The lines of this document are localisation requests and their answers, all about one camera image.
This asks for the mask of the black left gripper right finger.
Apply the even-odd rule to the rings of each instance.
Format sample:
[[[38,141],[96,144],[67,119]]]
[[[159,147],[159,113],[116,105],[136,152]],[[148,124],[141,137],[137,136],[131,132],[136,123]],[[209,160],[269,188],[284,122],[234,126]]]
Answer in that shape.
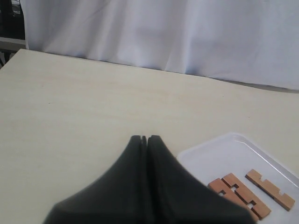
[[[157,224],[253,224],[249,211],[193,177],[152,135],[147,146],[147,177]]]

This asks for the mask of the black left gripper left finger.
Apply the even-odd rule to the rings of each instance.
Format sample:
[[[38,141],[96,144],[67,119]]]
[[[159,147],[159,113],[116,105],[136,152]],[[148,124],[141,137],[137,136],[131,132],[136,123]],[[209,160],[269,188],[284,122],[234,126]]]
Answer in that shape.
[[[117,161],[99,179],[57,203],[46,224],[150,224],[147,141],[132,136]]]

